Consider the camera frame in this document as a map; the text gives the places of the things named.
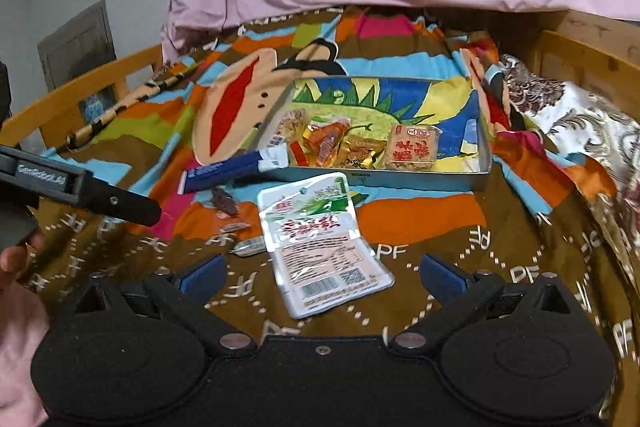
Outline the person's left hand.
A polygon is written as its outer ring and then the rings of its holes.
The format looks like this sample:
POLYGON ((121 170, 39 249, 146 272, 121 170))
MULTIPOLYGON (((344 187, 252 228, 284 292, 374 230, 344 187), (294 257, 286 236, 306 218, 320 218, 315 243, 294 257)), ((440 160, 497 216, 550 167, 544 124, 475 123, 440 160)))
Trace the person's left hand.
POLYGON ((27 265, 29 251, 38 251, 44 245, 44 235, 40 229, 26 239, 25 243, 12 246, 1 251, 0 256, 0 289, 5 291, 27 265))

